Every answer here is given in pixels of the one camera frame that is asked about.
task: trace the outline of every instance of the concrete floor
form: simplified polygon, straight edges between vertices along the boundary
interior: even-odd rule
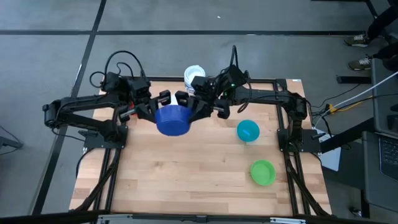
[[[0,30],[91,30],[99,5],[95,0],[0,0]],[[375,7],[381,12],[387,4],[376,3]],[[363,2],[115,0],[106,3],[99,30],[366,30],[372,19]],[[116,50],[134,52],[148,76],[182,76],[193,64],[216,75],[228,64],[231,46],[236,45],[240,66],[253,78],[300,78],[308,100],[319,105],[323,99],[353,87],[337,84],[336,75],[369,75],[348,70],[346,63],[372,54],[384,44],[377,40],[366,49],[357,49],[344,46],[342,40],[341,36],[96,36],[79,95],[97,94],[88,83],[88,75],[102,70],[109,54]],[[87,41],[87,35],[0,35],[4,74],[0,76],[0,124],[25,143],[23,149],[0,156],[0,217],[30,212],[54,140],[42,124],[41,108],[70,94]],[[120,59],[130,62],[123,56]],[[362,85],[330,103],[368,87]],[[332,132],[371,117],[371,107],[367,102],[349,113],[330,117]],[[68,134],[78,136],[72,128]],[[68,210],[81,149],[82,143],[65,139],[44,213]],[[329,180],[326,187],[333,214],[353,218],[347,208],[360,205],[359,190]],[[371,207],[371,216],[372,220],[391,223],[398,218],[377,207]]]

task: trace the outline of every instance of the wooden table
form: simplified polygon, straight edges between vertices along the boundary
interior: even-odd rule
[[[288,90],[304,96],[300,80],[287,80]],[[253,88],[273,90],[270,84],[253,83]],[[182,82],[152,82],[155,95],[162,90],[184,91]],[[276,129],[278,117],[273,105],[251,103],[237,114],[231,107],[229,119],[210,118],[192,123],[184,136],[160,134],[155,124],[143,119],[127,123],[129,133],[122,150],[113,196],[112,212],[176,213],[213,215],[292,215],[287,175],[279,151]],[[112,109],[100,109],[94,119],[112,117]],[[254,120],[260,127],[259,138],[252,143],[240,141],[238,123]],[[303,122],[310,128],[309,117]],[[98,182],[104,149],[95,149],[81,162],[70,208],[79,206]],[[274,165],[277,178],[267,187],[254,183],[250,167],[258,159]],[[331,213],[321,165],[309,153],[301,153],[305,183],[322,208]],[[299,189],[298,208],[303,213]],[[108,186],[104,188],[100,208]]]

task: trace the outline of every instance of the blue bowl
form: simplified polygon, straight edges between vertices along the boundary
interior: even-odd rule
[[[167,136],[180,136],[190,129],[192,111],[180,105],[167,105],[155,112],[156,127]]]
[[[238,124],[238,136],[244,142],[251,142],[260,136],[259,126],[251,120],[244,120]]]

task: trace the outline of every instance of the white cable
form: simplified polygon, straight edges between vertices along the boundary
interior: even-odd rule
[[[357,98],[357,97],[359,97],[359,96],[361,96],[361,95],[363,95],[363,94],[365,94],[365,93],[367,93],[367,92],[373,90],[374,88],[378,87],[380,84],[384,83],[385,81],[387,81],[388,79],[394,77],[394,76],[397,75],[397,74],[398,74],[398,72],[395,72],[394,74],[392,74],[392,75],[390,75],[389,77],[383,79],[383,81],[381,81],[381,82],[379,82],[378,84],[372,86],[371,88],[368,88],[367,90],[363,91],[362,93],[360,93],[360,94],[358,94],[358,95],[356,95],[356,96],[353,96],[353,97],[351,97],[350,99],[345,100],[345,101],[343,101],[343,102],[341,102],[341,103],[338,103],[337,105],[334,106],[334,108],[337,109],[337,106],[342,105],[343,103],[347,103],[348,101],[351,101],[351,100],[353,100],[353,99],[355,99],[355,98]],[[317,123],[314,125],[314,128],[317,127],[317,125],[318,125],[319,121],[322,119],[322,117],[323,117],[324,115],[326,115],[330,110],[331,110],[331,108],[328,109],[326,112],[324,112],[324,113],[321,115],[321,117],[318,119]]]

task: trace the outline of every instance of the green bowl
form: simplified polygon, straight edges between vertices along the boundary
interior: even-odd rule
[[[251,166],[250,173],[253,180],[262,186],[267,186],[274,183],[276,178],[274,166],[266,160],[256,161]]]

